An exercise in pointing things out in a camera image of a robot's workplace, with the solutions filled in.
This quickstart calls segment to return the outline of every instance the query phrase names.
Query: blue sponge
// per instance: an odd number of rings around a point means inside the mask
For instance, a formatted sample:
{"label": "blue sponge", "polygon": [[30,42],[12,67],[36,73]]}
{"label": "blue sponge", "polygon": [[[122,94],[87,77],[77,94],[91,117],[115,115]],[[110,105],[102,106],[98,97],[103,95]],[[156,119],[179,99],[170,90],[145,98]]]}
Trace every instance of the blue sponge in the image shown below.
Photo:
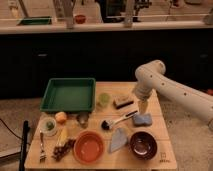
{"label": "blue sponge", "polygon": [[133,115],[132,121],[134,126],[150,126],[152,125],[152,117],[150,113]]}

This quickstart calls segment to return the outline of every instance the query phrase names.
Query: cable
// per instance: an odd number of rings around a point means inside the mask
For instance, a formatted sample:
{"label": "cable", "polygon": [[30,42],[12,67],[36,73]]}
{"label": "cable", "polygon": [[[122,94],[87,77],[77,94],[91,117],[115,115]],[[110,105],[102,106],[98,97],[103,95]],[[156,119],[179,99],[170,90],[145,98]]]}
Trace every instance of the cable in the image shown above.
{"label": "cable", "polygon": [[10,131],[10,133],[12,133],[16,138],[23,140],[22,137],[18,136],[16,133],[14,133],[8,126],[7,124],[0,118],[0,121],[3,123],[3,125]]}

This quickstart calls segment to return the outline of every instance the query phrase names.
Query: yellow object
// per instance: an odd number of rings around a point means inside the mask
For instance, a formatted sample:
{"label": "yellow object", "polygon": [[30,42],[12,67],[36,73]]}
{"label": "yellow object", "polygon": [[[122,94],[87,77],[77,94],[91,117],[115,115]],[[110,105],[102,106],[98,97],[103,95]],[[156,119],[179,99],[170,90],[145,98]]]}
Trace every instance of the yellow object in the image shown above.
{"label": "yellow object", "polygon": [[110,101],[110,96],[108,93],[101,93],[98,97],[99,100],[99,105],[101,107],[107,107],[109,101]]}
{"label": "yellow object", "polygon": [[16,18],[16,19],[19,18],[18,8],[11,8],[11,12],[12,12],[14,18]]}
{"label": "yellow object", "polygon": [[65,126],[62,131],[61,131],[61,134],[58,138],[58,142],[57,142],[57,145],[56,146],[59,146],[59,147],[63,147],[65,145],[65,143],[67,142],[67,127]]}
{"label": "yellow object", "polygon": [[63,124],[67,121],[67,114],[65,112],[58,112],[55,114],[55,120],[58,123]]}

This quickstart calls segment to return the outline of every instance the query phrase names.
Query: cabinet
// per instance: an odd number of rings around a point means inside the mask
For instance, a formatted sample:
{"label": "cabinet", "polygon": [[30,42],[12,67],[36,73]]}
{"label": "cabinet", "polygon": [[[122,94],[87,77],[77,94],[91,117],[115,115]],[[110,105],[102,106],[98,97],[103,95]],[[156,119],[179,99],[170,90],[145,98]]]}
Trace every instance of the cabinet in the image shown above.
{"label": "cabinet", "polygon": [[140,30],[1,35],[0,98],[43,96],[49,78],[136,81],[135,69],[161,59],[166,76],[212,88],[213,30]]}

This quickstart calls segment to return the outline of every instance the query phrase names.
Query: lime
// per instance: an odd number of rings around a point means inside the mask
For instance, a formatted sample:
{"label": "lime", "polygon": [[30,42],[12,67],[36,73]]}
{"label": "lime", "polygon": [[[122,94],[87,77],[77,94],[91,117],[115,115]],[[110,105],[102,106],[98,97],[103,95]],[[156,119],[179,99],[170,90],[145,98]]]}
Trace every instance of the lime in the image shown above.
{"label": "lime", "polygon": [[51,129],[54,128],[54,124],[51,121],[48,121],[46,123],[46,128],[47,128],[48,131],[50,131]]}

